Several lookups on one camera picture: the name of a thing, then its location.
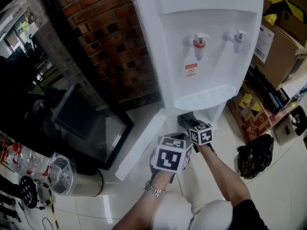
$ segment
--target water dispenser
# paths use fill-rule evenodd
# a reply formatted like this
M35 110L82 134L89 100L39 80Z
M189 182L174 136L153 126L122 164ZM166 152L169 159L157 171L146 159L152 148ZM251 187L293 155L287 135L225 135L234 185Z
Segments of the water dispenser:
M263 0L133 0L168 116L216 123L237 95L258 38Z

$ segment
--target wall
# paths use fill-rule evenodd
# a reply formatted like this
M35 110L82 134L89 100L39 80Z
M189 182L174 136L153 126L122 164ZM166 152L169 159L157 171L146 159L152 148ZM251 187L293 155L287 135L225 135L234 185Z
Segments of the wall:
M87 55L120 102L157 92L131 0L58 0Z

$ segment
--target drip tray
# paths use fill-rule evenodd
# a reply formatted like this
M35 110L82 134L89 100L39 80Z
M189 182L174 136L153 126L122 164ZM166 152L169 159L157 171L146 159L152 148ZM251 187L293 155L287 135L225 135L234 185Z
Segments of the drip tray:
M195 94L180 97L175 101L175 107L186 111L200 111L217 106L233 97L236 88L225 84L207 89Z

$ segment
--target black plastic bag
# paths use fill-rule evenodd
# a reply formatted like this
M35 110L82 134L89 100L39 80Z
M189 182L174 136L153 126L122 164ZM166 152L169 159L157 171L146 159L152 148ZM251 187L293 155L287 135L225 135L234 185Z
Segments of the black plastic bag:
M246 146L239 147L237 163L241 176L253 179L264 171L272 162L273 146L274 138L265 134Z

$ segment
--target black cable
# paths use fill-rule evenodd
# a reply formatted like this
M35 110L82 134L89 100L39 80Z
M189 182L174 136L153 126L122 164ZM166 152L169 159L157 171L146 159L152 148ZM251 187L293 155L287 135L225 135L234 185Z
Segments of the black cable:
M45 225L44 225L44 220L45 220L45 219L47 219L47 221L49 221L49 219L48 219L47 217L44 217L44 218L42 219L42 223L43 223L44 229L47 230L46 227L45 227Z
M27 220L27 222L28 222L30 228L31 228L32 230L34 230L34 229L32 228L32 226L30 225L29 221L28 221L27 215L25 214L25 211L24 211L24 207L22 207L22 205L21 205L19 202L18 202L18 204L19 204L20 209L24 212L25 219ZM44 226L45 230L47 230L46 227L45 227L45 225L44 225L44 220L45 220L45 219L47 219L47 221L49 221L49 219L48 219L47 217L44 217L44 218L42 219L43 226Z
M30 228L31 228L32 230L34 230L34 229L32 228L32 226L30 225L29 221L28 221L27 215L25 214L25 211L24 211L24 207L22 207L21 204L20 204L19 202L18 202L18 204L19 204L20 209L24 212L25 219L27 220L27 222L28 222Z

